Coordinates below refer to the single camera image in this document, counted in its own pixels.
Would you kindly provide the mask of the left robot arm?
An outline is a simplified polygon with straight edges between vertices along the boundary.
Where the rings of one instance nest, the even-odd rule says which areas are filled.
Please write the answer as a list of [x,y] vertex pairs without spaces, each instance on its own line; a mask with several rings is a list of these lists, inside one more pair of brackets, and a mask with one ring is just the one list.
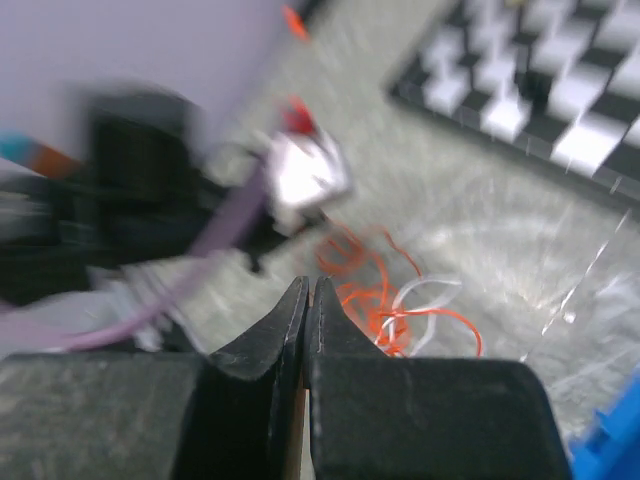
[[266,153],[238,186],[206,176],[191,151],[194,105],[149,88],[87,95],[85,157],[44,151],[1,181],[1,348],[99,349],[154,330],[219,254],[253,272],[275,228]]

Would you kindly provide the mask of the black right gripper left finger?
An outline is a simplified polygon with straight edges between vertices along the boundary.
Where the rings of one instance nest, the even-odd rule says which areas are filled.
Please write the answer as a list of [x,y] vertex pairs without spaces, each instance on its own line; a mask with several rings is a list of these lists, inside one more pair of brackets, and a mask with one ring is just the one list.
[[1,364],[5,479],[296,479],[309,282],[199,353],[21,354]]

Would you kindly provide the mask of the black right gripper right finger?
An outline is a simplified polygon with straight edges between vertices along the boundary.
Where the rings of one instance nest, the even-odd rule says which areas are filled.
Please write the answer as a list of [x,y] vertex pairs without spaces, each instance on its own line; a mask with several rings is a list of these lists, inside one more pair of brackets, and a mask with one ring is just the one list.
[[545,389],[512,360],[391,358],[317,281],[305,326],[319,479],[567,479]]

